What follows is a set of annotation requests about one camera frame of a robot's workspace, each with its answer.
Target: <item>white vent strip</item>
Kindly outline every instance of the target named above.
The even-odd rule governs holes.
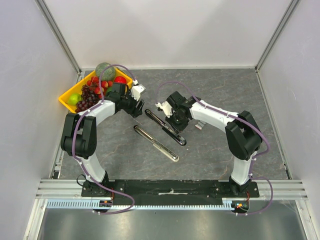
[[[100,200],[91,199],[49,199],[48,209],[110,209],[99,206]],[[132,209],[137,210],[234,210],[231,200],[223,200],[223,205],[135,205]],[[115,205],[111,209],[126,209],[129,205]]]

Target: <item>white wall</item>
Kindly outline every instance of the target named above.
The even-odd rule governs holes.
[[[320,2],[300,1],[260,71],[293,176],[320,223]]]
[[[46,0],[77,62],[254,66],[290,0]]]
[[[58,96],[76,73],[35,1],[5,1],[0,29],[0,239],[20,240],[61,137]]]

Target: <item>bunch of grapes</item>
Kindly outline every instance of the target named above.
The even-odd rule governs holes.
[[[96,105],[99,101],[99,97],[97,94],[95,94],[94,90],[90,89],[89,86],[84,85],[82,87],[82,100],[78,101],[76,103],[76,113],[80,113],[82,111],[85,111],[92,106]]]

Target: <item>gray floor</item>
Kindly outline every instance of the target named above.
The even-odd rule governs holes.
[[[264,201],[251,201],[261,209]],[[221,210],[133,210],[112,216],[89,209],[46,209],[38,240],[306,240],[295,201],[262,214]]]
[[[187,84],[197,97],[211,105],[231,112],[251,112],[271,144],[271,151],[256,161],[254,176],[287,179],[254,69],[158,69],[133,73],[146,87],[142,96],[144,109],[150,109],[163,120],[165,115],[157,112],[154,105],[155,90],[159,84],[172,80]],[[176,90],[190,97],[181,86],[167,84],[161,89],[159,100],[164,101]],[[98,126],[96,154],[111,179],[228,179],[234,158],[225,134],[208,124],[198,130],[196,123],[191,121],[181,134],[187,140],[187,145],[182,147],[144,114],[133,119],[119,112]],[[164,156],[133,130],[134,125],[140,125],[178,154],[180,160],[172,162]],[[65,154],[60,178],[75,179],[81,173],[76,161]]]

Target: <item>yellow basket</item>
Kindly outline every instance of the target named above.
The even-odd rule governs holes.
[[[67,104],[69,97],[71,96],[71,94],[77,93],[77,94],[82,94],[82,86],[85,85],[87,83],[88,80],[91,79],[91,77],[96,75],[96,71],[91,72],[88,76],[86,76],[84,79],[82,79],[80,82],[78,82],[76,85],[74,85],[73,87],[71,87],[68,91],[66,91],[64,94],[62,94],[59,97],[59,102],[62,103],[67,109],[69,109],[70,112],[72,113],[76,113],[76,106],[72,106]],[[131,89],[132,87],[132,78],[127,76],[124,72],[122,72],[121,70],[119,70],[118,68],[115,67],[115,77],[118,76],[122,76],[126,79],[126,84],[128,84],[129,89]]]

